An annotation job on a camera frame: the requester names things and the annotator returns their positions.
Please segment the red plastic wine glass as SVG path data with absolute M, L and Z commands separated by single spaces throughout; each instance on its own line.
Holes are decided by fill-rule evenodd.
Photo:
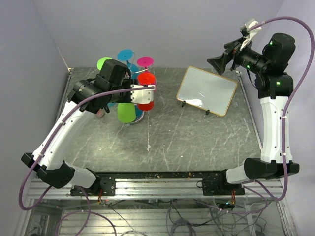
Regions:
M 139 85 L 154 85 L 156 86 L 156 77 L 150 72 L 143 72 L 137 77 Z M 154 107 L 154 101 L 151 101 L 148 104 L 137 104 L 137 108 L 141 111 L 149 111 Z

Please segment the pink plastic wine glass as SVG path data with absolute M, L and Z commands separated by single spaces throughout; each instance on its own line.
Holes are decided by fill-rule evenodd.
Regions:
M 144 68 L 144 71 L 140 72 L 139 75 L 143 72 L 150 72 L 149 71 L 149 68 L 151 68 L 154 64 L 154 59 L 152 57 L 148 57 L 148 56 L 145 56 L 145 57 L 141 57 L 137 60 L 137 64 L 140 66 L 140 67 L 143 67 Z

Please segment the green plastic wine glass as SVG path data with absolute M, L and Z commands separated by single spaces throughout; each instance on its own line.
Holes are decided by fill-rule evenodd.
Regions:
M 100 71 L 104 65 L 104 63 L 109 60 L 109 59 L 112 59 L 111 57 L 102 57 L 98 60 L 97 64 L 96 64 L 96 67 L 97 69 Z

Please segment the blue plastic wine glass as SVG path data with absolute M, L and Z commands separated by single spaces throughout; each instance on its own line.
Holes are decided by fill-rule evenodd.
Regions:
M 130 72 L 131 72 L 131 78 L 137 79 L 137 76 L 139 74 L 139 68 L 136 66 L 133 61 L 135 59 L 135 53 L 131 49 L 124 49 L 120 51 L 117 55 L 118 60 L 125 61 L 126 65 L 128 66 Z

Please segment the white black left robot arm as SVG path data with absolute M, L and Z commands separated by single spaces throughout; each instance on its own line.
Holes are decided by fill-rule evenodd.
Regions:
M 66 148 L 108 103 L 130 101 L 130 77 L 127 65 L 109 58 L 94 78 L 78 81 L 46 139 L 33 153 L 25 153 L 22 162 L 49 187 L 60 189 L 71 184 L 82 187 L 89 195 L 97 194 L 103 188 L 101 177 L 92 170 L 66 163 Z

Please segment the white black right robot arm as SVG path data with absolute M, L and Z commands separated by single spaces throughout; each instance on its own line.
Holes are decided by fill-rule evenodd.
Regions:
M 226 195 L 240 184 L 256 179 L 278 179 L 299 172 L 300 166 L 292 161 L 287 131 L 289 113 L 285 105 L 293 93 L 293 79 L 285 69 L 296 46 L 295 39 L 285 33 L 275 33 L 262 53 L 251 49 L 252 42 L 245 37 L 224 45 L 219 57 L 207 62 L 223 74 L 226 65 L 233 62 L 232 70 L 241 66 L 255 74 L 254 86 L 258 91 L 263 113 L 263 145 L 259 158 L 247 158 L 244 164 L 226 170 L 226 177 L 217 182 L 217 189 Z

